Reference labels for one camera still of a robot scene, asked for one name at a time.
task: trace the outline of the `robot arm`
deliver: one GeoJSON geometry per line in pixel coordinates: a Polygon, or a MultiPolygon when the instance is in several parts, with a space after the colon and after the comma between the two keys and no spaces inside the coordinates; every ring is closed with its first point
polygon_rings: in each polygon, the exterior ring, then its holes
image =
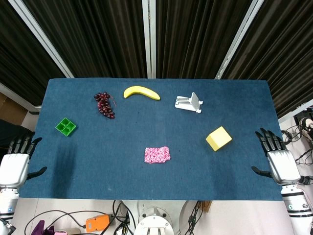
{"type": "Polygon", "coordinates": [[[40,171],[28,174],[28,166],[35,147],[42,138],[31,143],[31,136],[12,140],[8,153],[4,155],[0,165],[0,235],[10,235],[15,227],[10,224],[19,198],[18,189],[26,180],[43,174],[46,167],[40,171]]]}
{"type": "Polygon", "coordinates": [[[263,135],[259,132],[256,132],[256,135],[268,160],[270,172],[259,170],[255,166],[251,168],[261,176],[273,178],[282,186],[281,195],[289,213],[294,234],[313,235],[313,214],[304,192],[296,186],[300,174],[293,155],[279,137],[263,128],[261,131],[263,135]]]}

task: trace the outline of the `pink sponge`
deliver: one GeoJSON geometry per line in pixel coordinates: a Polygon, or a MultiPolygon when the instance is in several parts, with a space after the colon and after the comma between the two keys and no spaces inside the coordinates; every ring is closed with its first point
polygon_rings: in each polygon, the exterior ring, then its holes
{"type": "Polygon", "coordinates": [[[170,159],[170,150],[167,146],[162,148],[146,148],[145,150],[145,163],[164,163],[170,159]]]}

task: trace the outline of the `orange box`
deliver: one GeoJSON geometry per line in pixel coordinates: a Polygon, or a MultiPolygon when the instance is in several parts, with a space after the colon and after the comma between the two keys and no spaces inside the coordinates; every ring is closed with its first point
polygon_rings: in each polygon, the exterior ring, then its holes
{"type": "Polygon", "coordinates": [[[86,220],[87,233],[104,230],[110,223],[108,214],[99,215],[86,220]]]}

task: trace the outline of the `black curtain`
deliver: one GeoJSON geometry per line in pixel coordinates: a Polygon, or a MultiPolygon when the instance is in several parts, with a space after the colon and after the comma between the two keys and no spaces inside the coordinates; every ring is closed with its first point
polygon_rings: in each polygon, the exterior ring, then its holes
{"type": "Polygon", "coordinates": [[[223,79],[266,80],[278,117],[313,99],[313,1],[266,0],[223,79]]]}
{"type": "Polygon", "coordinates": [[[157,78],[214,78],[251,0],[157,0],[157,78]]]}
{"type": "Polygon", "coordinates": [[[75,77],[147,77],[141,0],[24,0],[75,77]]]}
{"type": "Polygon", "coordinates": [[[0,1],[0,82],[41,105],[50,78],[64,77],[6,0],[0,1]]]}

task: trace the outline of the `yellow sponge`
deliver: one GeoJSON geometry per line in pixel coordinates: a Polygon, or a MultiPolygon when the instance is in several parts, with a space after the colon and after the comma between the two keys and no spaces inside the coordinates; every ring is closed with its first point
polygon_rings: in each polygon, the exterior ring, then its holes
{"type": "Polygon", "coordinates": [[[205,139],[209,145],[213,148],[214,151],[217,151],[225,144],[231,141],[231,137],[225,131],[225,129],[221,126],[215,131],[213,131],[208,137],[205,139]]]}

